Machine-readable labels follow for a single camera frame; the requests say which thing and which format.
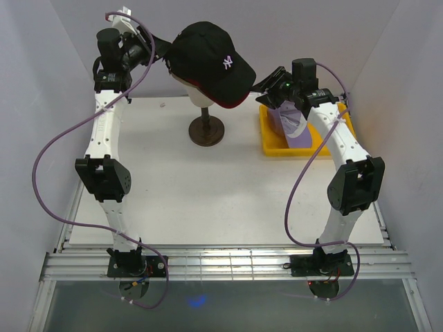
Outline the black cap white NY logo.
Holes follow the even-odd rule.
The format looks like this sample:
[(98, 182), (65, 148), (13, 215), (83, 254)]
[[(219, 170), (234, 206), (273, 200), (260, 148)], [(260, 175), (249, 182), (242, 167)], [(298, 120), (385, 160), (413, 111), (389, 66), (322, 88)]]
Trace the black cap white NY logo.
[(164, 57), (171, 74), (185, 81), (226, 84), (250, 92), (256, 73), (236, 51), (230, 35), (209, 21), (184, 28)]

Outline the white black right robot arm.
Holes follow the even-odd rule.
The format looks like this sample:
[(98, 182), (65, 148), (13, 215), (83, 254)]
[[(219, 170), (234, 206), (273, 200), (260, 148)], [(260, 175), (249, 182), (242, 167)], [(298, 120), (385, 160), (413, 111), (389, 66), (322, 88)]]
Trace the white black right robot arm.
[(336, 173), (327, 187), (331, 210), (325, 229), (311, 244), (313, 252), (291, 264), (304, 274), (328, 275), (348, 264), (350, 235), (357, 220), (379, 197), (385, 163), (358, 143), (338, 108), (339, 98), (319, 87), (319, 66), (312, 58), (295, 59), (290, 71), (279, 66), (251, 90), (259, 93), (256, 100), (268, 108), (294, 103), (320, 134), (320, 146), (328, 148), (332, 156)]

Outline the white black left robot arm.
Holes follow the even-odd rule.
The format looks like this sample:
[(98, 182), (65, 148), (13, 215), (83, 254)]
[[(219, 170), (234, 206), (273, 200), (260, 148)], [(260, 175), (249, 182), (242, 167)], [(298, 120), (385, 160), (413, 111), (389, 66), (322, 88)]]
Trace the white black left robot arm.
[(88, 193), (94, 196), (111, 228), (111, 272), (138, 277), (147, 272), (147, 259), (137, 235), (124, 211), (132, 186), (130, 171), (119, 161), (118, 140), (123, 111), (130, 103), (128, 90), (133, 87), (131, 71), (149, 66), (159, 57), (148, 34), (138, 27), (133, 32), (105, 28), (96, 35), (99, 57), (93, 64), (96, 117), (84, 157), (75, 162)]

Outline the purple baseball cap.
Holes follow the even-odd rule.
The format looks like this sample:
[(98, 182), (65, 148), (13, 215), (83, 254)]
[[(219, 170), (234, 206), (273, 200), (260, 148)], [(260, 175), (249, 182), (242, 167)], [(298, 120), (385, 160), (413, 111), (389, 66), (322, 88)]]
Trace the purple baseball cap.
[(293, 102), (283, 102), (277, 109), (267, 109), (267, 115), (271, 130), (284, 139), (288, 148), (312, 146), (307, 120)]

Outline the yellow plastic bin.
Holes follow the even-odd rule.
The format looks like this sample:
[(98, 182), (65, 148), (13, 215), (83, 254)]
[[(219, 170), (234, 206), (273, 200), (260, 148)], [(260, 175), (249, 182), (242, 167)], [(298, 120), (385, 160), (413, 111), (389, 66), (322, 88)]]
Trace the yellow plastic bin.
[(304, 149), (290, 149), (284, 139), (271, 130), (267, 109), (263, 105), (259, 108), (261, 141), (264, 154), (270, 157), (310, 157), (322, 142), (322, 138), (317, 130), (307, 123), (312, 138), (312, 146)]

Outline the beige mannequin head on stand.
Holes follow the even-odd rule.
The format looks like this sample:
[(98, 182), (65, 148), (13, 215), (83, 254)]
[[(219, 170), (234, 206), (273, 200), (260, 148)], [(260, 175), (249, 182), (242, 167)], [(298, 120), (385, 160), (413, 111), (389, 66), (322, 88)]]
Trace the beige mannequin head on stand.
[(225, 127), (219, 118), (209, 114), (209, 107), (214, 102), (206, 97), (196, 86), (174, 74), (171, 74), (171, 76), (184, 86), (191, 103), (201, 110), (201, 115), (195, 118), (188, 127), (191, 141), (202, 147), (211, 147), (219, 143), (224, 137)]

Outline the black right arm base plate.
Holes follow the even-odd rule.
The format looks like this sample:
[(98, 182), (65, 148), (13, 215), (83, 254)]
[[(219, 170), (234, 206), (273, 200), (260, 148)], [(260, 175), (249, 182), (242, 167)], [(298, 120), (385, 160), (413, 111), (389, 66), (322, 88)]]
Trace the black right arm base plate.
[(290, 270), (293, 277), (327, 277), (354, 276), (354, 267), (351, 256), (346, 254), (338, 259), (315, 258), (314, 255), (291, 255)]

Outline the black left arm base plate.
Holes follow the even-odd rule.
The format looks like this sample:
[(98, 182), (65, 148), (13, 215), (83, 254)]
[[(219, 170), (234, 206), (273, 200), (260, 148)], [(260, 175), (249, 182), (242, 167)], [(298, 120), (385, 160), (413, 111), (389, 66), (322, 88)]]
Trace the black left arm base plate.
[(106, 276), (110, 278), (165, 277), (165, 264), (158, 256), (142, 255), (139, 258), (109, 259)]

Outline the aluminium mounting rail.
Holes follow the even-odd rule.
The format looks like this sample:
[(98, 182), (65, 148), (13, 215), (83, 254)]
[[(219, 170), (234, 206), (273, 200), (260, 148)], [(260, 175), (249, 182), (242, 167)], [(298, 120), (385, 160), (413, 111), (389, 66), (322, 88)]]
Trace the aluminium mounting rail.
[[(161, 246), (168, 256), (173, 282), (273, 281), (289, 280), (283, 268), (292, 255), (306, 255), (308, 249), (295, 246), (271, 247), (178, 247)], [(349, 251), (360, 280), (410, 279), (415, 271), (403, 250), (361, 247)], [(104, 281), (110, 256), (104, 248), (68, 247), (50, 253), (44, 260), (42, 281)]]

